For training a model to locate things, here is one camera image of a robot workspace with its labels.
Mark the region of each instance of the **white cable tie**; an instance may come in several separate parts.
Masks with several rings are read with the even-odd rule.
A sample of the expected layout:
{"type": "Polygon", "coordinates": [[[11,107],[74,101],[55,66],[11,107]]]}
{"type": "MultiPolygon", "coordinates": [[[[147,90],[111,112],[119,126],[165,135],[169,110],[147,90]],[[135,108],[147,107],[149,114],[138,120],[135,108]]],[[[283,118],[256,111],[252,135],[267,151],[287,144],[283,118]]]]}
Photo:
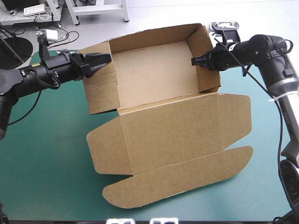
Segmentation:
{"type": "Polygon", "coordinates": [[[279,100],[279,99],[282,98],[282,97],[285,97],[285,96],[287,96],[287,95],[291,95],[291,94],[299,94],[299,92],[298,92],[298,91],[286,92],[286,93],[284,93],[284,94],[281,94],[281,95],[278,96],[278,97],[274,97],[274,98],[269,99],[269,101],[270,101],[270,102],[274,102],[274,101],[279,100]]]}

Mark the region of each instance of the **open cardboard box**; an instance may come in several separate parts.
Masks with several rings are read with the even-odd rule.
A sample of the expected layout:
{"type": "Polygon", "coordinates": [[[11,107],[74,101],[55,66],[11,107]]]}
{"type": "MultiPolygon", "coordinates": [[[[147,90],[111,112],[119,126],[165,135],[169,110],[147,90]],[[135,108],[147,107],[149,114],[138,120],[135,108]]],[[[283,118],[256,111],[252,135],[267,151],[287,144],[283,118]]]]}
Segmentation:
{"type": "Polygon", "coordinates": [[[87,136],[98,173],[132,175],[104,188],[110,203],[141,207],[228,179],[250,160],[250,146],[224,150],[251,131],[249,97],[217,93],[219,73],[191,65],[211,48],[204,26],[186,24],[80,51],[112,54],[84,79],[90,114],[119,113],[87,136]]]}

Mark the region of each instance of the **white floor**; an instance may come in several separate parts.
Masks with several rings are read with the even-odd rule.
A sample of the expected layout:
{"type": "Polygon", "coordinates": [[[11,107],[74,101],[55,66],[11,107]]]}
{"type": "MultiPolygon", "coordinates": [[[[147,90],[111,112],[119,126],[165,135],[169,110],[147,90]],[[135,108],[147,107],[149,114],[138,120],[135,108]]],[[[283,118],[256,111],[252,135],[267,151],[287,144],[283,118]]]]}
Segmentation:
{"type": "MultiPolygon", "coordinates": [[[[117,3],[120,0],[106,0],[117,3]]],[[[294,42],[290,58],[299,70],[299,0],[128,0],[130,22],[124,22],[122,14],[81,16],[80,25],[71,21],[68,10],[63,10],[62,27],[76,30],[80,38],[64,47],[81,49],[101,41],[145,29],[185,23],[209,23],[212,21],[237,21],[240,24],[241,40],[255,34],[278,35],[294,42]]],[[[38,51],[32,24],[18,24],[13,29],[25,26],[28,38],[38,51]]]]}

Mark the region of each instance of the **robotic arm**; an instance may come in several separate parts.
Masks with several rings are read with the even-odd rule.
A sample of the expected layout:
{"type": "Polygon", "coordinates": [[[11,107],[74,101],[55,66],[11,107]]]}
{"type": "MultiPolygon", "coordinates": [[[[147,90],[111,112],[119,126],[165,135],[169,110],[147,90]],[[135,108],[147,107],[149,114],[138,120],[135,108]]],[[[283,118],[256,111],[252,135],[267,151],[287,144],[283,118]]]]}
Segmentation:
{"type": "Polygon", "coordinates": [[[0,140],[5,137],[12,107],[19,98],[45,89],[58,89],[62,83],[89,78],[111,62],[110,54],[76,54],[61,50],[50,56],[47,32],[37,33],[41,62],[21,69],[0,70],[0,140]]]}
{"type": "Polygon", "coordinates": [[[212,23],[210,29],[222,36],[222,42],[204,55],[192,58],[192,65],[218,71],[242,66],[243,76],[251,65],[259,69],[266,91],[277,102],[291,138],[281,154],[286,159],[280,162],[279,168],[293,208],[287,217],[298,222],[294,212],[298,214],[299,210],[299,78],[287,56],[293,43],[270,35],[255,35],[249,41],[240,42],[238,27],[236,22],[212,23]]]}

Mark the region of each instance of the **green tabletop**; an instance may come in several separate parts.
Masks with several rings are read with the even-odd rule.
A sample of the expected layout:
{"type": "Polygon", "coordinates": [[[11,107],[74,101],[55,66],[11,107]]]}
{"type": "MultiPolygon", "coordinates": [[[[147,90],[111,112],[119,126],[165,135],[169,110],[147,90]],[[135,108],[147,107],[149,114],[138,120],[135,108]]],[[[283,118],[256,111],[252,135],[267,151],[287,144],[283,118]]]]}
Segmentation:
{"type": "MultiPolygon", "coordinates": [[[[35,54],[31,62],[38,61],[35,54]]],[[[256,68],[252,73],[261,80],[256,68]]],[[[4,212],[14,220],[272,220],[284,215],[289,207],[277,175],[275,105],[249,77],[242,77],[239,68],[222,72],[221,83],[220,92],[251,97],[252,132],[231,147],[252,145],[254,154],[237,176],[142,208],[114,207],[103,198],[102,189],[126,176],[95,172],[86,135],[118,114],[89,116],[82,82],[68,82],[59,90],[44,90],[36,109],[10,126],[0,142],[4,212]]],[[[37,93],[21,98],[11,121],[26,113],[36,97],[37,93]]],[[[286,145],[287,133],[284,136],[286,145]]]]}

